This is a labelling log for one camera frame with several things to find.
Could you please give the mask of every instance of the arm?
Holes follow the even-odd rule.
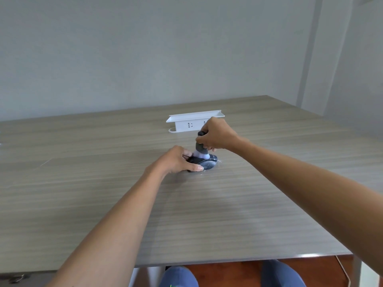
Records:
[[[351,180],[252,144],[223,119],[211,118],[197,142],[251,163],[322,227],[383,275],[383,196]]]
[[[167,173],[200,171],[174,146],[145,169],[134,186],[85,237],[47,287],[128,286],[159,186]]]

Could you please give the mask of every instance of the cable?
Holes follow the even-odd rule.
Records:
[[[347,280],[348,280],[347,287],[350,287],[350,286],[351,286],[351,280],[350,280],[350,277],[348,276],[348,274],[347,274],[346,270],[344,269],[344,267],[343,267],[341,261],[339,260],[338,256],[335,256],[335,258],[337,259],[339,265],[341,266],[341,268],[342,268],[342,270],[343,270],[343,273],[344,273],[344,274],[346,275],[346,277],[347,277]]]

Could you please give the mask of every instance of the person's left hand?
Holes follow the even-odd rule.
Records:
[[[182,170],[202,171],[203,167],[198,164],[186,162],[192,153],[181,146],[174,146],[163,154],[156,162],[163,167],[165,173],[177,173]]]

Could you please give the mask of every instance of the table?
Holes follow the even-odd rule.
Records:
[[[268,96],[0,123],[0,273],[57,270],[144,168],[196,131],[170,114],[222,110],[240,135],[383,189],[383,143]],[[137,266],[350,252],[245,160],[163,181]]]

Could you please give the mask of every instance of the floor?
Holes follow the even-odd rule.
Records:
[[[352,275],[352,256],[339,256]],[[299,273],[307,287],[346,287],[347,279],[334,256],[281,260]],[[188,265],[199,287],[260,287],[261,261]]]

